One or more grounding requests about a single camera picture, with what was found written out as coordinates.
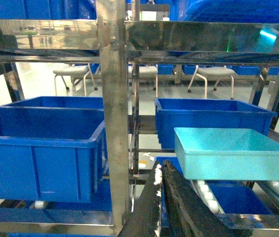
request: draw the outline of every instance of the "metal shelf rail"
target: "metal shelf rail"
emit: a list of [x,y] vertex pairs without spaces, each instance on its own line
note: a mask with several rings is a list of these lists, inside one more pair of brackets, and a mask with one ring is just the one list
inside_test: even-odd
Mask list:
[[[112,212],[0,208],[0,232],[117,235],[121,231],[130,214],[136,182],[147,178],[138,169],[138,153],[143,151],[139,134],[155,133],[154,118],[139,116],[139,64],[259,65],[261,72],[250,97],[255,105],[268,68],[279,66],[279,24],[138,21],[139,0],[132,1],[134,21],[125,21],[125,10],[124,0],[98,0],[97,20],[0,20],[0,30],[8,36],[0,36],[0,62],[101,63],[113,206]],[[21,32],[29,27],[36,28],[37,34]],[[274,32],[275,42],[265,43],[259,35],[263,29]],[[130,122],[127,62],[137,65],[132,72]],[[279,84],[269,105],[279,112]],[[230,228],[252,230],[252,236],[279,236],[279,216],[218,217]]]

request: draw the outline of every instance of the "metal frame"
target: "metal frame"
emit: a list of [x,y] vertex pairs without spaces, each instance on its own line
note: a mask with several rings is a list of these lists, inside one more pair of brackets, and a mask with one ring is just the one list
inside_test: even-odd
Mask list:
[[[5,79],[13,101],[24,99],[14,62],[101,63],[113,211],[81,213],[3,208],[0,210],[0,217],[3,217],[0,232],[117,235],[121,231],[130,214],[130,184],[147,179],[138,169],[138,153],[145,151],[139,149],[139,134],[156,132],[151,124],[154,118],[139,115],[139,64],[279,66],[279,40],[274,45],[264,45],[255,38],[257,31],[272,29],[279,39],[277,24],[137,21],[139,0],[132,1],[135,21],[125,21],[124,0],[98,0],[96,10],[96,21],[0,20],[0,62],[10,63],[5,64]],[[23,32],[27,26],[34,26],[35,32],[31,35]],[[238,44],[239,37],[246,38],[244,44]],[[154,54],[147,56],[147,49]],[[99,50],[100,57],[97,52],[85,50]],[[168,51],[188,53],[173,56]],[[135,63],[130,130],[127,60]],[[266,75],[267,69],[263,69],[250,99],[253,104],[258,104]],[[179,68],[176,76],[181,78]],[[279,111],[279,86],[277,88],[270,103],[273,110]],[[132,134],[130,152],[129,133]],[[231,228],[279,235],[279,216],[224,214],[218,217]]]

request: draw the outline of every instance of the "floor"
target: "floor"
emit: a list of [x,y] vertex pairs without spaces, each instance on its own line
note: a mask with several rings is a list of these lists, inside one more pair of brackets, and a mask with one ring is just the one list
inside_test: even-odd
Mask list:
[[[18,63],[17,68],[20,76],[20,80],[23,86],[25,98],[32,98],[42,95],[55,95],[54,91],[54,74],[53,69],[57,67],[64,67],[65,64],[54,63]],[[84,96],[83,83],[80,82],[76,86],[72,86],[70,78],[65,77],[67,84],[70,87],[70,91],[67,92],[65,87],[59,78],[57,81],[58,95],[62,96]],[[154,115],[155,106],[154,98],[155,91],[153,91],[153,80],[140,84],[140,114],[142,115]],[[101,81],[96,81],[98,90],[94,91],[90,80],[87,81],[87,94],[88,96],[102,96]],[[229,99],[231,88],[225,83],[220,83],[217,91],[213,91],[213,84],[210,84],[208,89],[208,98],[213,99]],[[252,83],[246,81],[235,82],[235,99],[243,100],[247,102],[252,90]],[[194,85],[192,87],[192,93],[187,93],[187,85],[170,85],[168,82],[159,83],[159,97],[161,98],[202,98],[204,94],[204,87]],[[268,94],[268,88],[263,91],[260,106],[267,107],[270,94]],[[4,82],[4,77],[0,76],[0,105],[8,104],[11,100]],[[279,122],[276,127],[276,131],[279,132]],[[160,144],[156,135],[140,135],[140,148],[153,148],[159,149]],[[140,161],[145,161],[146,168],[152,168],[153,159],[156,156],[173,156],[173,154],[140,154]],[[141,193],[142,187],[138,187],[137,197]]]

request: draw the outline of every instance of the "plastic bin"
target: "plastic bin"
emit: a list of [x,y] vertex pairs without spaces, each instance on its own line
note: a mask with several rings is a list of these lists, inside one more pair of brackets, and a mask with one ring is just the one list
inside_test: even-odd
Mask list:
[[251,128],[268,135],[277,114],[237,100],[155,99],[156,128],[163,149],[174,149],[175,127]]
[[5,106],[103,109],[102,97],[41,96],[17,101]]
[[99,68],[99,66],[100,66],[100,64],[98,64],[98,63],[92,63],[90,65],[90,68],[91,68],[91,71],[92,71],[93,74],[96,73],[96,70]]
[[279,143],[252,129],[182,128],[175,153],[186,179],[279,180]]
[[103,140],[103,111],[1,107],[0,198],[91,202]]
[[192,0],[186,9],[185,19],[190,21],[279,23],[275,0]]
[[257,75],[259,67],[233,66],[233,70],[238,75]]
[[193,75],[195,72],[195,65],[183,65],[182,66],[182,71],[184,72],[185,75]]
[[82,0],[0,0],[0,19],[96,19],[95,6]]
[[173,65],[170,64],[159,64],[158,65],[158,74],[159,75],[172,75]]
[[279,68],[270,68],[269,75],[270,76],[277,76],[279,74]]
[[228,214],[272,215],[272,211],[246,186],[222,187],[209,184],[217,201]]

